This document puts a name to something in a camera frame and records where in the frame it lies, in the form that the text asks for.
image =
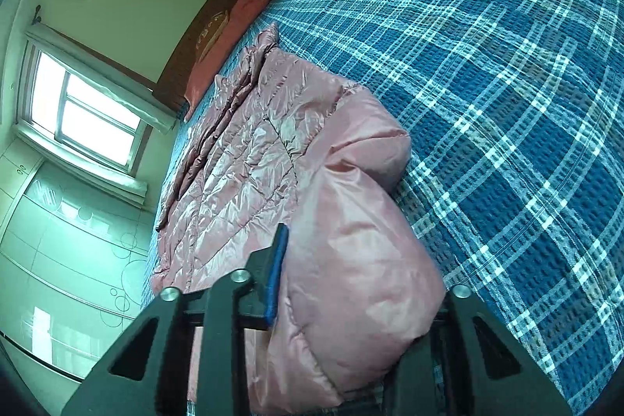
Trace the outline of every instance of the window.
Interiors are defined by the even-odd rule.
[[[25,120],[58,143],[133,173],[146,124],[35,47],[27,57]]]

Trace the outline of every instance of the red pillow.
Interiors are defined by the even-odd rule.
[[[215,75],[219,72],[224,62],[232,53],[232,49],[243,34],[249,29],[258,15],[271,0],[237,0],[230,12],[230,21],[223,32],[208,50],[202,60],[196,62],[191,70],[186,93],[184,97],[188,101],[189,109],[185,120],[188,122],[204,97],[208,87],[212,85]]]

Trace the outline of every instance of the wooden headboard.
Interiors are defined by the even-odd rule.
[[[231,10],[237,0],[207,0],[167,61],[152,95],[174,112],[185,102],[188,77],[195,63],[195,44],[208,20],[216,13]]]

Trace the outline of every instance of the quilted puffer jacket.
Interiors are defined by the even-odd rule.
[[[155,292],[210,287],[288,224],[276,323],[246,331],[250,404],[260,414],[339,405],[429,330],[444,296],[388,196],[410,137],[366,88],[277,41],[273,24],[229,78],[217,77],[163,192],[152,277]]]

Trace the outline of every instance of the pillow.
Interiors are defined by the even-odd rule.
[[[197,38],[197,44],[195,45],[195,62],[199,62],[205,57],[208,50],[212,48],[216,39],[221,35],[223,29],[225,29],[229,19],[230,17],[226,11],[217,13],[210,18],[204,30],[199,34],[199,38]]]
[[[258,15],[266,8],[271,0],[237,0],[230,11],[229,21],[223,28],[221,35],[216,38],[212,47],[204,58],[193,66],[188,84],[186,84],[185,99],[189,109],[185,121],[189,121],[197,105],[204,97],[208,87],[212,85],[215,75],[232,53],[243,34],[254,23]]]

